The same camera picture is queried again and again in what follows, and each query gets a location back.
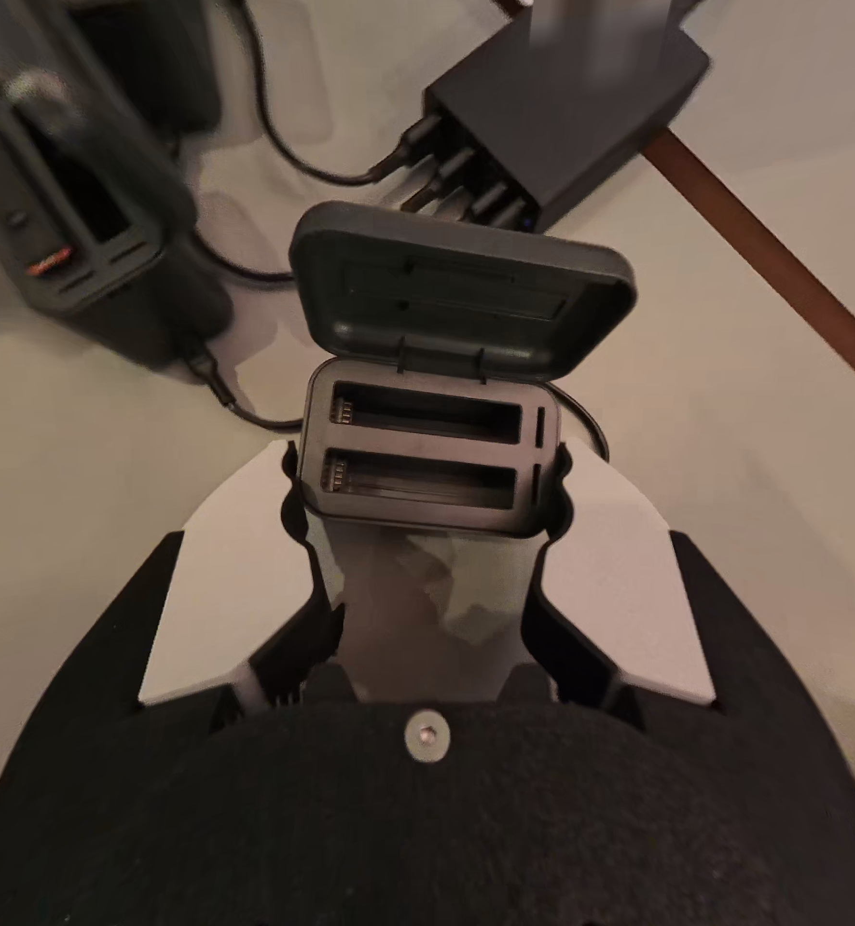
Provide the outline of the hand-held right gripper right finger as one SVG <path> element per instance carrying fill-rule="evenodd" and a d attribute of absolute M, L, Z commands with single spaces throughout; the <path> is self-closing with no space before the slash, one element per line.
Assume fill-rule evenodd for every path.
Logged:
<path fill-rule="evenodd" d="M 562 443 L 554 470 L 526 649 L 562 700 L 605 707 L 630 686 L 710 706 L 716 690 L 667 522 L 583 442 Z"/>

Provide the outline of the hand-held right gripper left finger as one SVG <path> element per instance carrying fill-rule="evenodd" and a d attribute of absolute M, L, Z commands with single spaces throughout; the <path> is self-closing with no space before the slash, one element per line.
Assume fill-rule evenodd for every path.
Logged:
<path fill-rule="evenodd" d="M 230 685 L 245 708 L 262 709 L 273 697 L 262 690 L 262 647 L 316 593 L 327 617 L 343 604 L 343 571 L 300 496 L 300 537 L 287 529 L 295 452 L 294 442 L 271 442 L 186 521 L 138 692 L 145 707 Z"/>

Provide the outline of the red-edged black battery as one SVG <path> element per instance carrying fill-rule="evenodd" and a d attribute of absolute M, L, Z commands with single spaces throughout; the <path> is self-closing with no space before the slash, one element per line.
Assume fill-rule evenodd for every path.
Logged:
<path fill-rule="evenodd" d="M 66 245 L 33 263 L 27 264 L 24 272 L 30 279 L 47 279 L 52 274 L 63 272 L 65 268 L 69 269 L 74 261 L 75 254 L 75 248 L 72 245 Z"/>

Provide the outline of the black usb hub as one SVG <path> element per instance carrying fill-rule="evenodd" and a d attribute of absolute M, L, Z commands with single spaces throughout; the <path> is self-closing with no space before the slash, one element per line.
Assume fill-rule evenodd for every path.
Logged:
<path fill-rule="evenodd" d="M 626 76 L 596 72 L 593 28 L 574 16 L 553 40 L 532 40 L 529 8 L 423 93 L 439 117 L 434 174 L 405 203 L 465 198 L 460 221 L 543 233 L 665 129 L 711 68 L 670 21 L 632 35 Z"/>

